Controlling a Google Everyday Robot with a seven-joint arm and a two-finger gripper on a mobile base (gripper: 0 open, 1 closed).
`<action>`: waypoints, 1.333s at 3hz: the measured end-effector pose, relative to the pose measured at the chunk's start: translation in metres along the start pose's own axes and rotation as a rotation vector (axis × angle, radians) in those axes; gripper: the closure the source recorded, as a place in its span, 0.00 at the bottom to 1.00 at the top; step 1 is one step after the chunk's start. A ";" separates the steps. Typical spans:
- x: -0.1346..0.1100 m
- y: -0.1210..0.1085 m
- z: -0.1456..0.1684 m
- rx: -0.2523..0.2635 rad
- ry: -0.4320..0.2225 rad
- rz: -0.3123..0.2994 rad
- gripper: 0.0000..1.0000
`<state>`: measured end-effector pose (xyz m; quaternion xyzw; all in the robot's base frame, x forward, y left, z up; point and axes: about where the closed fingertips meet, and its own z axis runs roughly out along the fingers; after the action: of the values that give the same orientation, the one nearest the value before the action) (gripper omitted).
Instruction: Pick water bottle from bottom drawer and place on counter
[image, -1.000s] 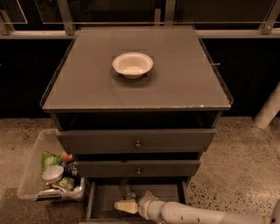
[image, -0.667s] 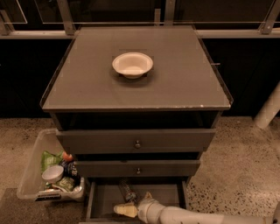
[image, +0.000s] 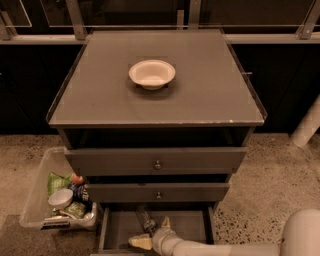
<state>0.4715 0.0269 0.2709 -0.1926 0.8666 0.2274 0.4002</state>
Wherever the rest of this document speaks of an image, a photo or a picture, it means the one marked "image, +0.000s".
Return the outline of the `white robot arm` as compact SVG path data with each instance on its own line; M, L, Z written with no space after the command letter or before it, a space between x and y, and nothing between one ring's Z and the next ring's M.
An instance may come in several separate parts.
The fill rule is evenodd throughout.
M145 233L128 239L131 246L159 256L320 256L320 211L302 209L290 215L278 244L209 245L184 240L165 216L161 225L143 210Z

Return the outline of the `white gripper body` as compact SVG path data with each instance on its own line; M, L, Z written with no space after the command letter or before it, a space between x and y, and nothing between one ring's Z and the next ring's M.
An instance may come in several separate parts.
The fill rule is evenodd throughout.
M182 256L181 239L170 228L158 229L152 237L153 250L160 256Z

